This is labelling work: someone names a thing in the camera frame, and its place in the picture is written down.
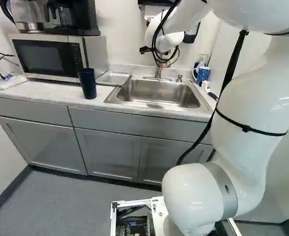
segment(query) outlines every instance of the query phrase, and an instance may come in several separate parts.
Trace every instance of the metal tray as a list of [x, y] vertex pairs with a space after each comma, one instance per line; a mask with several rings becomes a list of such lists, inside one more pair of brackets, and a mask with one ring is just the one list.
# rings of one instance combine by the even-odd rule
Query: metal tray
[[130, 78], [131, 74], [127, 71], [113, 71], [109, 70], [101, 75], [96, 83], [98, 85], [123, 86]]

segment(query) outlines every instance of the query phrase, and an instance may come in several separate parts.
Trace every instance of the microwave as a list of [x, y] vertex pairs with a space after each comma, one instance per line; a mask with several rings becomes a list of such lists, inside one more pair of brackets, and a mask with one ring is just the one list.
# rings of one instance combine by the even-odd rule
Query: microwave
[[28, 78], [80, 83], [81, 68], [93, 68], [96, 79], [108, 71], [104, 36], [20, 33], [9, 37]]

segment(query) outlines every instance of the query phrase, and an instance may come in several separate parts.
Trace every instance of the gray joint band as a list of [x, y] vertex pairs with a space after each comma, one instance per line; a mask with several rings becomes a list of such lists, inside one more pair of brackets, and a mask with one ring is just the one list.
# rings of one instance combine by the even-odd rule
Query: gray joint band
[[206, 162], [203, 165], [211, 172], [222, 193], [223, 215], [222, 220], [231, 218], [237, 213], [237, 195], [235, 188], [224, 170], [214, 162]]

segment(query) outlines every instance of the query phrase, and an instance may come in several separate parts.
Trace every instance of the microwave window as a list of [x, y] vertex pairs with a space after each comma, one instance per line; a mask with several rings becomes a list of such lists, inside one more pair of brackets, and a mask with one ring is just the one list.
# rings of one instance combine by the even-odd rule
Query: microwave window
[[19, 49], [28, 70], [63, 70], [57, 48], [22, 45]]

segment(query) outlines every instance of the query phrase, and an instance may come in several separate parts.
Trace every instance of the stainless steel sink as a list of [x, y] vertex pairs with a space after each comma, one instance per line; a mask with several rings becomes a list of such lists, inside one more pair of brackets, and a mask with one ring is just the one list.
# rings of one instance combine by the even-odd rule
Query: stainless steel sink
[[115, 88], [104, 102], [171, 111], [209, 111], [201, 100], [190, 81], [177, 83], [132, 76], [121, 88]]

